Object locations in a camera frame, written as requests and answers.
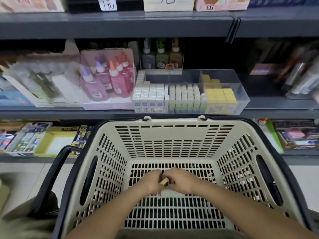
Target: hand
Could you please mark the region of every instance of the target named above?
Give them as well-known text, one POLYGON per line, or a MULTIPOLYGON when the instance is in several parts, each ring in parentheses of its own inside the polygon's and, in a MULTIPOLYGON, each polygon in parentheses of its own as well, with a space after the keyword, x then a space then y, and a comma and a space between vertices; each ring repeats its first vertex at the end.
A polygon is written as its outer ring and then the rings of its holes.
POLYGON ((201 179, 184 169, 171 168, 163 173, 170 179, 169 188, 182 194, 195 194, 195 189, 201 179))
POLYGON ((153 170, 146 173, 136 185, 142 190, 144 196, 155 195, 165 189, 165 186, 160 184, 161 177, 161 170, 153 170))

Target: shopping basket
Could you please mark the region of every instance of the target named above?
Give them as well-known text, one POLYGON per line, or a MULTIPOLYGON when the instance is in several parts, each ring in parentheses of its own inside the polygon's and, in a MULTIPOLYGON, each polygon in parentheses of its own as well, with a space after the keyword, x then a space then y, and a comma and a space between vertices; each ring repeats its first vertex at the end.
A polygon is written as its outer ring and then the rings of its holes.
MULTIPOLYGON (((37 196, 35 214, 41 214, 46 194, 71 149, 62 149, 54 161, 37 196)), ((164 172, 172 167, 264 203, 314 229, 296 179, 252 121, 206 116, 143 117, 105 121, 95 128, 67 179, 52 238, 64 238, 148 171, 164 172)), ((202 229, 213 229, 208 230, 210 233, 227 229, 222 231, 234 235, 240 230, 206 200, 169 189, 142 199, 120 233, 129 229, 140 235, 150 230, 168 233, 163 229, 197 229, 194 231, 204 233, 208 232, 202 229)))

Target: price label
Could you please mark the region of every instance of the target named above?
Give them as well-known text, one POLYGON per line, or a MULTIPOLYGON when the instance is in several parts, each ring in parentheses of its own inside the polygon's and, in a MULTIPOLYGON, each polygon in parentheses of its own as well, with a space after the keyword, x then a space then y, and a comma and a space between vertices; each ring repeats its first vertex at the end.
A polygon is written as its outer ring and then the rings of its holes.
POLYGON ((102 11, 117 11, 116 0, 99 0, 102 11))

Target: white tile floor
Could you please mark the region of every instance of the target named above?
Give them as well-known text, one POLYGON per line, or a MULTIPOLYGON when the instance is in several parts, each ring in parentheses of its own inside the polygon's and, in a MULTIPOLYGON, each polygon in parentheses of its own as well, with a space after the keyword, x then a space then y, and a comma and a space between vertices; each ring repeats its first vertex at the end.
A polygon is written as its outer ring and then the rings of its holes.
MULTIPOLYGON (((37 195, 51 164, 0 163, 0 178, 12 188, 2 214, 14 209, 37 195)), ((56 193, 59 205, 67 177, 73 164, 63 165, 52 191, 56 193)), ((319 166, 290 166, 308 207, 319 212, 319 166)))

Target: basket handle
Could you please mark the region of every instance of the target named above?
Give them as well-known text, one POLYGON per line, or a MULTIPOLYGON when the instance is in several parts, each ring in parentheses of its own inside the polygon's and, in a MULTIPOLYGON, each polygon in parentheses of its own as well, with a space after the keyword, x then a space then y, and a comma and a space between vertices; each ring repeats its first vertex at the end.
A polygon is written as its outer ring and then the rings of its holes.
POLYGON ((82 148, 65 146, 61 149, 61 151, 53 161, 52 166, 49 169, 49 172, 44 178, 44 181, 41 185, 41 188, 37 196, 34 198, 29 216, 34 217, 36 219, 40 219, 44 216, 46 204, 52 187, 54 185, 54 182, 71 151, 79 153, 82 151, 82 148))

